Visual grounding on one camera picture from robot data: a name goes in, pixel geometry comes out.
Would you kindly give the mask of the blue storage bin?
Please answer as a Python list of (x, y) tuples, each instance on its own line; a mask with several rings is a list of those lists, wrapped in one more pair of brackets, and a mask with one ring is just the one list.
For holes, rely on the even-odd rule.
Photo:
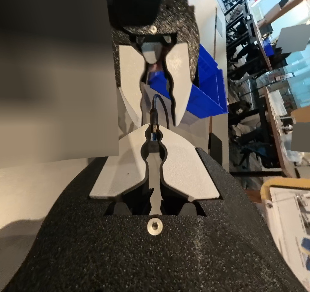
[(267, 57), (274, 55), (273, 45), (269, 37), (263, 40), (263, 49)]
[[(218, 68), (217, 62), (202, 44), (199, 44), (196, 55), (198, 55), (198, 61), (194, 64), (194, 76), (198, 71), (198, 86), (192, 82), (186, 111), (200, 119), (227, 114), (223, 70)], [(150, 88), (172, 101), (169, 93), (169, 76), (166, 70), (150, 73), (148, 84)]]

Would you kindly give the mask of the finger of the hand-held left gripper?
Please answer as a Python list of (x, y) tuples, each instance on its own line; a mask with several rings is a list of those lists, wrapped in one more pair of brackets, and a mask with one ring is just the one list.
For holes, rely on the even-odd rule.
[(165, 68), (169, 76), (173, 125), (177, 127), (186, 111), (192, 89), (188, 44), (186, 42), (177, 43), (171, 48), (165, 57)]
[(120, 45), (119, 65), (119, 91), (132, 122), (139, 128), (142, 126), (143, 119), (140, 83), (145, 72), (145, 59), (133, 46)]

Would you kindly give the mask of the wooden document stand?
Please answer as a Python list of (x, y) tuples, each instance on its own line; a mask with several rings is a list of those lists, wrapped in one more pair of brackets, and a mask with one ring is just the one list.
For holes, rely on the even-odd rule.
[(310, 106), (297, 108), (290, 114), (293, 123), (310, 123)]

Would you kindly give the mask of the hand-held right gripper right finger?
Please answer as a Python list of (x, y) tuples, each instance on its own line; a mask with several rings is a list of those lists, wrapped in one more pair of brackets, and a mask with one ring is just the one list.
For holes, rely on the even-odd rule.
[(218, 199), (217, 190), (195, 146), (175, 132), (159, 126), (164, 159), (163, 183), (188, 201)]

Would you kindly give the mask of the wooden office desk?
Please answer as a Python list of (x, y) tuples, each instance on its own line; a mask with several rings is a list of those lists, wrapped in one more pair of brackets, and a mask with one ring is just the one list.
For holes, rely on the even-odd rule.
[(261, 103), (258, 107), (259, 119), (264, 132), (264, 141), (274, 141), (276, 158), (279, 161), (278, 167), (261, 171), (231, 171), (230, 174), (234, 177), (275, 177), (283, 176), (288, 178), (300, 178), (298, 170), (287, 159), (285, 155), (285, 147), (281, 141), (281, 124), (276, 118), (270, 93), (266, 86), (261, 88), (263, 93), (261, 99), (265, 103)]

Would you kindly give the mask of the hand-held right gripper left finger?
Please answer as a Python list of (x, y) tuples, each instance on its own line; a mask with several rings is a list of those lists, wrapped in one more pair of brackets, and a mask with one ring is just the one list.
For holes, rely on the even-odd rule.
[(107, 158), (90, 198), (115, 199), (143, 185), (148, 178), (149, 124), (134, 130), (118, 142), (118, 156)]

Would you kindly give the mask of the black office chair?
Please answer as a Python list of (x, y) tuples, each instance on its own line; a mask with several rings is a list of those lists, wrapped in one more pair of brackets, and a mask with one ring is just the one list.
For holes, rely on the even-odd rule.
[(241, 166), (245, 160), (248, 166), (251, 153), (261, 158), (270, 157), (271, 145), (264, 141), (263, 129), (261, 127), (241, 136), (233, 136), (231, 141), (240, 149), (240, 153), (243, 154), (239, 163), (233, 163), (235, 167)]

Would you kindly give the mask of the black backpack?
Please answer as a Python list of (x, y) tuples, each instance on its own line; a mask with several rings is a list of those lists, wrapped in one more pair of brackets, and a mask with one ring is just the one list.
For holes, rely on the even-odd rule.
[(252, 104), (246, 100), (236, 101), (228, 105), (228, 122), (232, 122), (239, 115), (248, 112), (252, 107)]

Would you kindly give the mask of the black flat desk plate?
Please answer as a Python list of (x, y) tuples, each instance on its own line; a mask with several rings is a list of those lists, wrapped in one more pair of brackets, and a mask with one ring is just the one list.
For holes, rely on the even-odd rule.
[(208, 154), (223, 166), (223, 143), (213, 132), (209, 133)]

